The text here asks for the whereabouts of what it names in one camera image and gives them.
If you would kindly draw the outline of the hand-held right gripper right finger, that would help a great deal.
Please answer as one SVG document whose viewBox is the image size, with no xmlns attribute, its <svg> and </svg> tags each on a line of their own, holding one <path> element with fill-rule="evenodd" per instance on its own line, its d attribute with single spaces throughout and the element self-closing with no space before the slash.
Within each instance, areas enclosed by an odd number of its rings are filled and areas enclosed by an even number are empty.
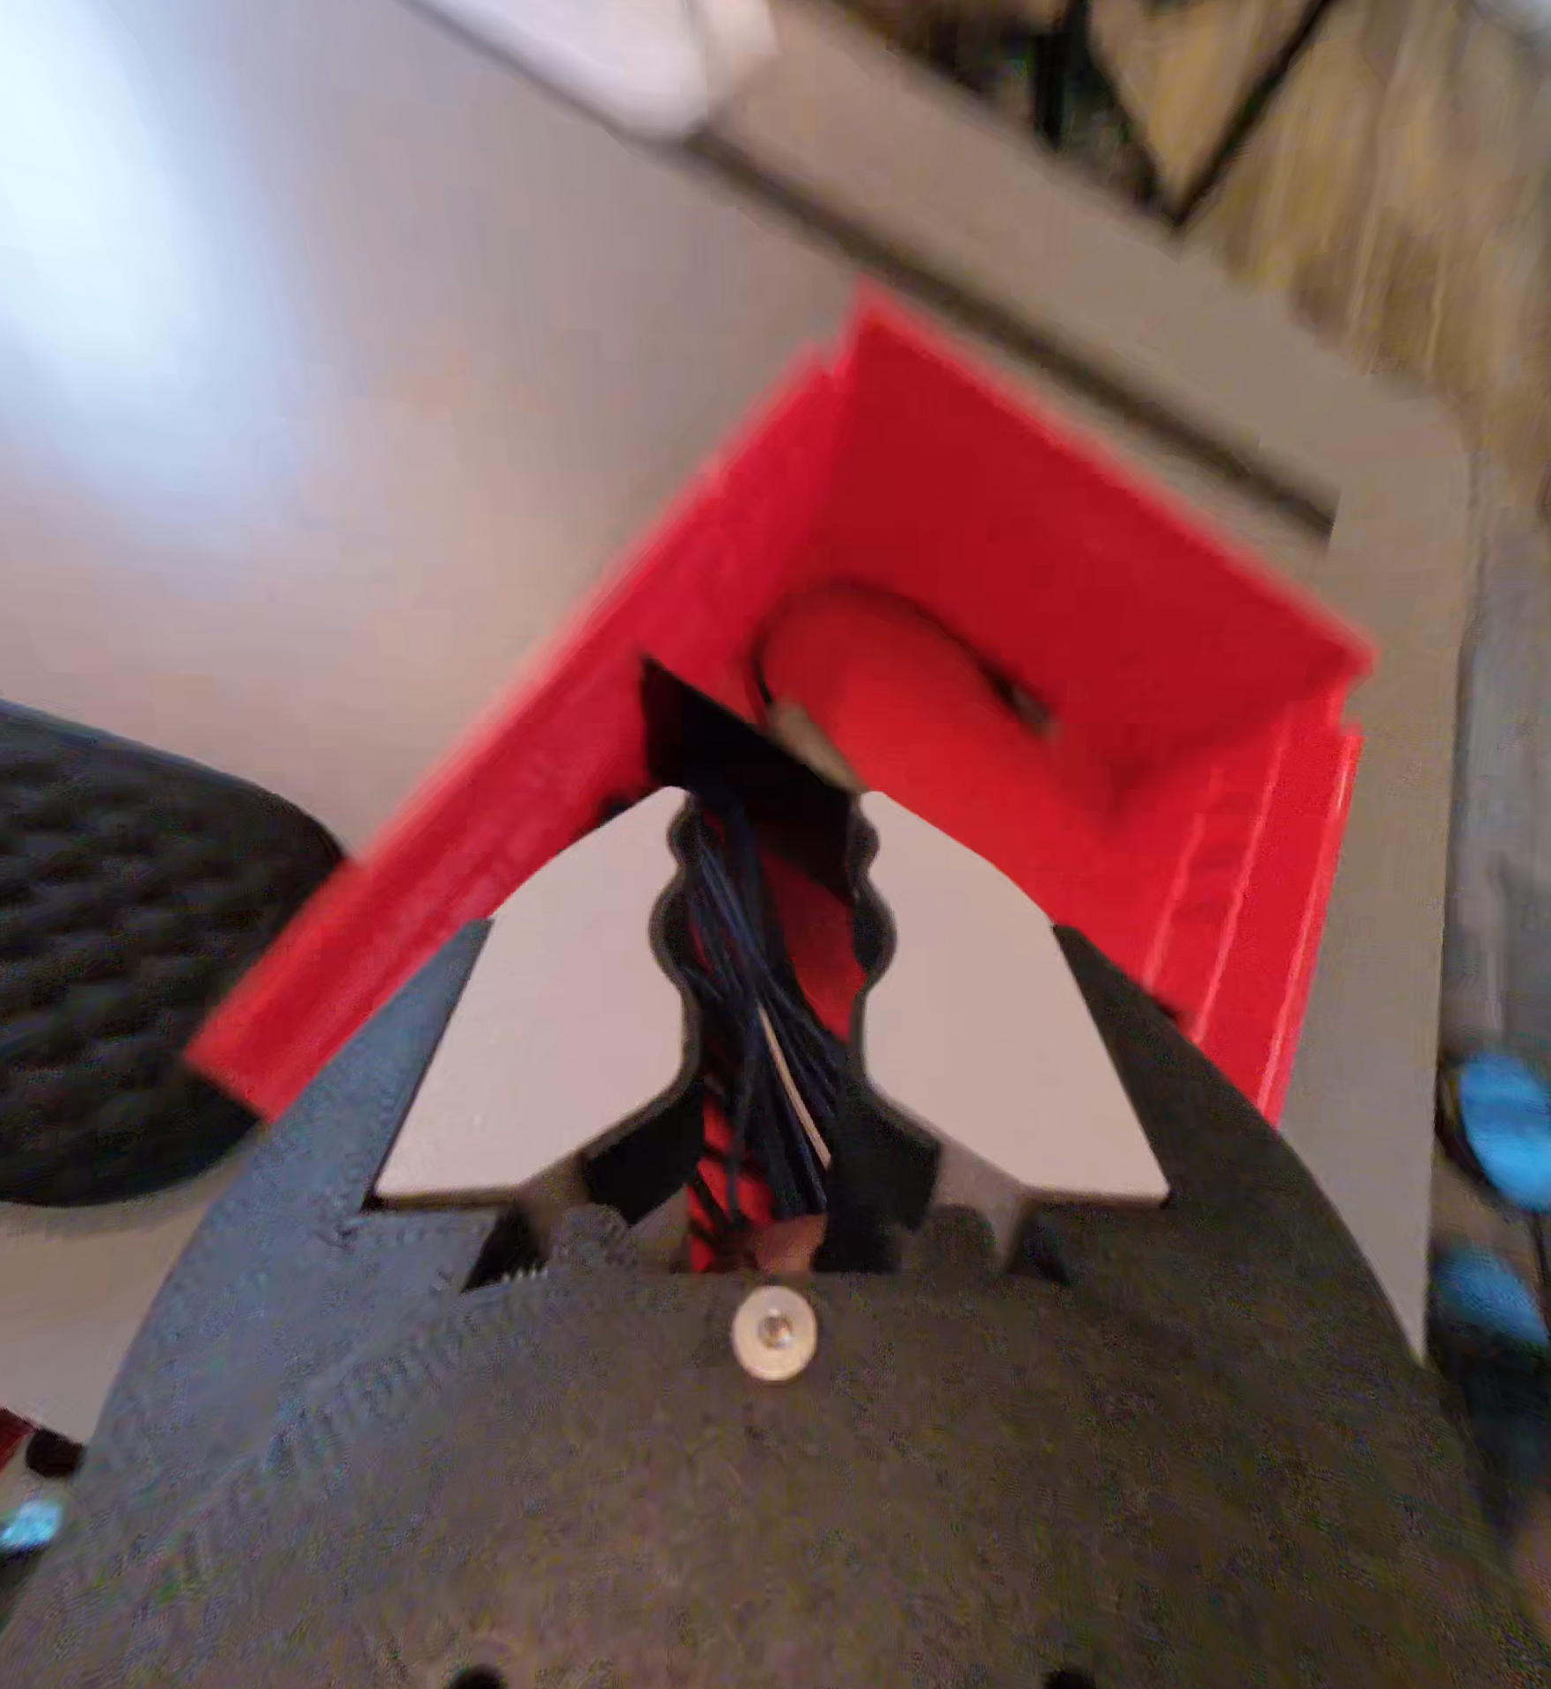
<svg viewBox="0 0 1551 1689">
<path fill-rule="evenodd" d="M 971 1210 L 1017 1241 L 1046 1209 L 1163 1209 L 1168 1176 L 1044 911 L 878 791 L 851 802 L 848 874 L 864 983 L 843 1125 L 870 1210 L 908 1233 Z"/>
</svg>

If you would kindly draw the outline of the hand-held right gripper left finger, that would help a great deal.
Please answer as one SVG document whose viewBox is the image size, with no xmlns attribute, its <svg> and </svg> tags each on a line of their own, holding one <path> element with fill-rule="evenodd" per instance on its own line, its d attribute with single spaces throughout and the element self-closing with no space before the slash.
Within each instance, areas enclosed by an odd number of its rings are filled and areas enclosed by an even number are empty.
<svg viewBox="0 0 1551 1689">
<path fill-rule="evenodd" d="M 384 1209 L 511 1205 L 555 1229 L 589 1154 L 680 1102 L 690 1023 L 659 963 L 688 792 L 662 787 L 537 868 L 493 915 L 392 1148 Z"/>
</svg>

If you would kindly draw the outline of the red plastic bin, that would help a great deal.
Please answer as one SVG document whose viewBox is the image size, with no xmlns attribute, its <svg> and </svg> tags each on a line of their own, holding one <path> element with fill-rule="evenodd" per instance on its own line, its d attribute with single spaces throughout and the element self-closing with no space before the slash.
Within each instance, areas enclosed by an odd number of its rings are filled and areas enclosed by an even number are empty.
<svg viewBox="0 0 1551 1689">
<path fill-rule="evenodd" d="M 189 1047 L 264 1120 L 646 766 L 639 665 L 795 705 L 1081 933 L 1272 1125 L 1370 656 L 1207 520 L 862 300 Z"/>
</svg>

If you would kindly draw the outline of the black bin divider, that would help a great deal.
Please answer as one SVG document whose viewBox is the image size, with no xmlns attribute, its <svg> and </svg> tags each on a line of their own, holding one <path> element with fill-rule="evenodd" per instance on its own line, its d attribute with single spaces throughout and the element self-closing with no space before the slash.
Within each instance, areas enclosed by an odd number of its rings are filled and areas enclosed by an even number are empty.
<svg viewBox="0 0 1551 1689">
<path fill-rule="evenodd" d="M 646 766 L 659 786 L 688 791 L 707 814 L 741 823 L 757 849 L 849 902 L 848 791 L 654 657 L 639 665 L 639 706 Z"/>
</svg>

